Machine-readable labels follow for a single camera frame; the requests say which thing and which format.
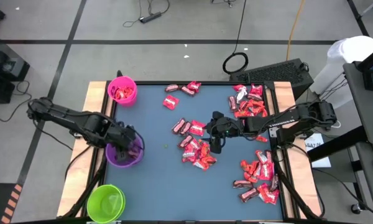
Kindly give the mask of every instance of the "green bowl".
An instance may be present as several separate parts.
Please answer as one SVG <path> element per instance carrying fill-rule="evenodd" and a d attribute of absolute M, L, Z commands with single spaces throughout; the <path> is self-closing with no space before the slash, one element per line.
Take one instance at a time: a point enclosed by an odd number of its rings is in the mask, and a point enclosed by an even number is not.
<path fill-rule="evenodd" d="M 97 223 L 117 220 L 126 206 L 123 191 L 108 184 L 102 185 L 91 193 L 87 201 L 87 213 Z"/>

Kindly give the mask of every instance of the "purple bowl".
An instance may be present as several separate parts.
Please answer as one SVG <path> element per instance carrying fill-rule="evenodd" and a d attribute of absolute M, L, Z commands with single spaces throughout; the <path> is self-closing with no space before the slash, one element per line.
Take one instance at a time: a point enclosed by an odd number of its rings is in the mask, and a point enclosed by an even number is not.
<path fill-rule="evenodd" d="M 133 150 L 134 152 L 139 153 L 138 156 L 135 159 L 128 157 L 124 161 L 118 162 L 116 160 L 116 148 L 112 144 L 107 144 L 105 150 L 106 159 L 109 161 L 110 164 L 118 168 L 128 168 L 141 161 L 144 157 L 144 150 L 142 150 L 141 148 L 142 141 L 139 137 L 136 137 L 136 140 L 134 140 L 134 147 L 130 148 L 129 150 Z"/>

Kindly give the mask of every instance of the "orange striped tape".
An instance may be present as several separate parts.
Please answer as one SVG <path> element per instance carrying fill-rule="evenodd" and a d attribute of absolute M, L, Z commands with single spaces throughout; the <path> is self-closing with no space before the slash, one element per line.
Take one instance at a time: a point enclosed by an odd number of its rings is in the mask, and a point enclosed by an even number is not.
<path fill-rule="evenodd" d="M 21 195 L 22 186 L 16 184 L 11 192 L 10 199 L 8 200 L 7 207 L 4 209 L 4 214 L 1 217 L 1 223 L 10 223 L 11 218 L 14 214 L 14 210 L 17 207 L 19 196 Z"/>

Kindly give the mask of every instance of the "blue table surface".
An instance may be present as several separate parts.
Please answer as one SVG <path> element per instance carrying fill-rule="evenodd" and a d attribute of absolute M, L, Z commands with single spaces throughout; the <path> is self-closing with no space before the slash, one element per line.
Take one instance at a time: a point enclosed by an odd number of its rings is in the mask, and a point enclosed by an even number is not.
<path fill-rule="evenodd" d="M 255 151 L 270 149 L 269 143 L 227 139 L 222 153 L 212 154 L 218 161 L 207 171 L 181 162 L 183 151 L 177 144 L 182 137 L 172 134 L 171 128 L 180 118 L 207 123 L 213 111 L 233 118 L 228 105 L 228 97 L 235 95 L 231 86 L 202 86 L 195 97 L 170 93 L 180 99 L 175 110 L 163 106 L 168 95 L 164 88 L 139 85 L 132 108 L 116 106 L 114 117 L 133 125 L 146 145 L 138 165 L 106 169 L 106 184 L 119 187 L 126 196 L 119 220 L 281 220 L 279 200 L 272 205 L 255 197 L 242 203 L 238 195 L 248 189 L 232 188 L 234 180 L 244 179 L 240 161 L 257 160 Z"/>

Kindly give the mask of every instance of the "yellow cable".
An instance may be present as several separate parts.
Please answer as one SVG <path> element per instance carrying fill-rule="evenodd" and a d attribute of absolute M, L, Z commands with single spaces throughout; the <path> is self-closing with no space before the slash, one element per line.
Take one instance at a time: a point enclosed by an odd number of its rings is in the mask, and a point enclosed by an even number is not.
<path fill-rule="evenodd" d="M 289 56 L 289 54 L 290 54 L 290 43 L 292 42 L 293 33 L 294 33 L 294 28 L 296 27 L 297 20 L 298 20 L 298 18 L 300 17 L 300 12 L 301 12 L 302 9 L 303 9 L 304 3 L 305 3 L 305 0 L 301 0 L 300 8 L 298 9 L 298 12 L 297 12 L 297 15 L 296 15 L 296 19 L 294 20 L 294 24 L 293 24 L 293 27 L 292 27 L 292 31 L 290 32 L 290 37 L 288 38 L 286 60 L 288 60 L 288 56 Z"/>

